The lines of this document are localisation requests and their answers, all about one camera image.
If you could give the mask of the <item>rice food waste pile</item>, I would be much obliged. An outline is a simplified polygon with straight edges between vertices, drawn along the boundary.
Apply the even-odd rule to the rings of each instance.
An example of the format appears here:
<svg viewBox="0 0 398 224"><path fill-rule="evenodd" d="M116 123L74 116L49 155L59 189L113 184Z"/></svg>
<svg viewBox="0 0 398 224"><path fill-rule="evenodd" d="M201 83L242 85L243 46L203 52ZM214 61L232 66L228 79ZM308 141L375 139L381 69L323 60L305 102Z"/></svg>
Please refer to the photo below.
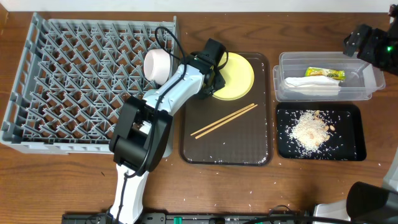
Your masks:
<svg viewBox="0 0 398 224"><path fill-rule="evenodd" d="M293 124L285 128L289 147L296 143L296 151L302 157L320 153L320 148L330 141L336 131L333 122L326 117L327 111L305 110L297 113Z"/></svg>

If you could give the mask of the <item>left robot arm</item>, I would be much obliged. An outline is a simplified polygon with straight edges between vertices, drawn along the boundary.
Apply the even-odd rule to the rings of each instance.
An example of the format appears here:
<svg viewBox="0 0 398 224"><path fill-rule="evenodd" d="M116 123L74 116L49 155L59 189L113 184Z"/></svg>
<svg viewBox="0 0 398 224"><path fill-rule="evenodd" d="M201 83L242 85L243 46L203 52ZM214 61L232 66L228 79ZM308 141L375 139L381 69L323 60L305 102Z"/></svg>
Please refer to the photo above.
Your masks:
<svg viewBox="0 0 398 224"><path fill-rule="evenodd" d="M147 176L159 164L168 143L174 114L192 96L208 98L225 86L220 71L226 47L208 39L203 50L184 55L175 74L143 98L123 104L109 143L118 184L107 223L135 223L141 215Z"/></svg>

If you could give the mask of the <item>pink white bowl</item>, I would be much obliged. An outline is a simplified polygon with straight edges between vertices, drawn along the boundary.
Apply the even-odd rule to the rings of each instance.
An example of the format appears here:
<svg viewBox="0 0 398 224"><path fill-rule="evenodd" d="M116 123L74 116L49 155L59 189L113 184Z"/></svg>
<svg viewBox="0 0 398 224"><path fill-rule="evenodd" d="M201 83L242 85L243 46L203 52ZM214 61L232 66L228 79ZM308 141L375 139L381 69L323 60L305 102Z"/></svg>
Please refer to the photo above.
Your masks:
<svg viewBox="0 0 398 224"><path fill-rule="evenodd" d="M144 59L144 75L149 81L163 85L169 78L171 69L170 55L163 49L148 51Z"/></svg>

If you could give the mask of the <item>green yellow snack wrapper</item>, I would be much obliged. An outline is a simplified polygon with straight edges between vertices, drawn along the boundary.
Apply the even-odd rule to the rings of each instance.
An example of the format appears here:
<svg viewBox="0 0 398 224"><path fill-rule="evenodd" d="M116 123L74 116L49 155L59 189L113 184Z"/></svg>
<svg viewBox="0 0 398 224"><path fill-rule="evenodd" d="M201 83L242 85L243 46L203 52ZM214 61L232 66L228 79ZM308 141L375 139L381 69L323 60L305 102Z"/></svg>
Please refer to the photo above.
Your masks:
<svg viewBox="0 0 398 224"><path fill-rule="evenodd" d="M306 77L325 76L334 80L343 81L346 79L345 72L342 70L333 70L328 68L308 67L305 72Z"/></svg>

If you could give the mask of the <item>wooden chopstick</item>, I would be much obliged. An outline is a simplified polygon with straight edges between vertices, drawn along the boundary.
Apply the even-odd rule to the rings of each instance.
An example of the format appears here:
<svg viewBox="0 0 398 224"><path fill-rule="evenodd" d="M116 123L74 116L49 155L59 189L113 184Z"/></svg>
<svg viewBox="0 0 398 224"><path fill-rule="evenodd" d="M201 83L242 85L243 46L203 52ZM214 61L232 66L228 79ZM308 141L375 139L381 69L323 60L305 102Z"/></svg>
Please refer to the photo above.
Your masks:
<svg viewBox="0 0 398 224"><path fill-rule="evenodd" d="M212 132L212 131L214 131L214 130L220 128L220 127L222 127L223 125L225 125L225 124L227 124L227 123L229 123L229 122L231 122L232 120L234 120L234 119L236 119L236 118L242 116L243 114L245 114L245 113L247 113L248 111L254 109L255 107L257 107L257 104L255 104L255 106L253 106L252 108L249 108L248 110L243 111L242 113L240 113L240 114L238 114L238 115L236 115L236 116L233 116L232 118L227 119L226 121L223 121L222 123L217 124L217 125L215 125L215 126L213 126L213 127L210 127L210 128L208 128L208 129L206 129L206 130L204 130L204 131L202 131L202 132L200 132L200 133L198 133L198 134L195 134L195 135L193 135L193 136L195 137L195 139L199 139L199 138L203 137L204 135L207 135L207 134L209 134L210 132Z"/></svg>
<svg viewBox="0 0 398 224"><path fill-rule="evenodd" d="M236 115L242 113L243 111L246 111L246 110L248 110L249 108L252 108L253 106L255 106L255 104L254 104L254 103L251 103L250 105L247 105L247 106L245 106L244 108L241 108L241 109L239 109L239 110L237 110L237 111L235 111L235 112L233 112L233 113L231 113L231 114L229 114L229 115L227 115L227 116L225 116L225 117L223 117L223 118L221 118L221 119L219 119L219 120L217 120L217 121L214 121L213 123L211 123L211 124L209 124L209 125L207 125L207 126L201 128L201 129L199 129L199 130L197 130L197 131L191 133L190 135L193 136L193 135L198 134L198 133L200 133L200 132L202 132L202 131L204 131L204 130L210 128L210 127L213 127L213 126L215 126L215 125L217 125L217 124L220 124L220 123L222 123L223 121L226 121L227 119L230 119L230 118L232 118L233 116L236 116Z"/></svg>

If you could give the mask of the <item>white paper napkin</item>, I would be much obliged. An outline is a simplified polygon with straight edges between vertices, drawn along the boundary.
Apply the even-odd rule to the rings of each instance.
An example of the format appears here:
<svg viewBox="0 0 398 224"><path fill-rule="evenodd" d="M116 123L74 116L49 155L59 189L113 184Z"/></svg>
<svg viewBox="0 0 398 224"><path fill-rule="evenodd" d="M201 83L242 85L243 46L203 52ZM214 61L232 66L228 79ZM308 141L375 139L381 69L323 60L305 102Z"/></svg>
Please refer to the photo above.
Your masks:
<svg viewBox="0 0 398 224"><path fill-rule="evenodd" d="M341 89L339 83L339 80L325 76L288 77L283 82L288 91L313 96L335 96Z"/></svg>

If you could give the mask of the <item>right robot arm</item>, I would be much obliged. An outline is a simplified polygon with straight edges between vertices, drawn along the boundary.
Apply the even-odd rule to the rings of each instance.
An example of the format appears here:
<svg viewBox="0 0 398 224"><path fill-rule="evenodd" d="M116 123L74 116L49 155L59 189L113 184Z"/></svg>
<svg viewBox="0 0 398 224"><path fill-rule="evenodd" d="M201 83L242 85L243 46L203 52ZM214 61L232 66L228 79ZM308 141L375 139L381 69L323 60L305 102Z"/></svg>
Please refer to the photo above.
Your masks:
<svg viewBox="0 0 398 224"><path fill-rule="evenodd" d="M397 5L388 12L390 26L387 31L362 24L345 38L343 53L370 63L382 71L397 75ZM397 157L384 177L382 187L356 182L347 199L319 204L314 218L324 218L325 223L397 223Z"/></svg>

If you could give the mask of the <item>yellow round plate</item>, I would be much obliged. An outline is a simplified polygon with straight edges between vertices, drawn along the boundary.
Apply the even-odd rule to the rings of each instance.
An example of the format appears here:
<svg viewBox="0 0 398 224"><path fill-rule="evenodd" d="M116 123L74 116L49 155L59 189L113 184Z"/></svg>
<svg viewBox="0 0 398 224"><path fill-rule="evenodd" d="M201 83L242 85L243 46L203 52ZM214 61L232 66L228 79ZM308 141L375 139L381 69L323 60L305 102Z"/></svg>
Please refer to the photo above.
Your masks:
<svg viewBox="0 0 398 224"><path fill-rule="evenodd" d="M225 80L225 86L214 92L213 96L219 100L237 100L248 93L254 83L254 70L249 61L236 53L224 53L220 64L226 65L220 70Z"/></svg>

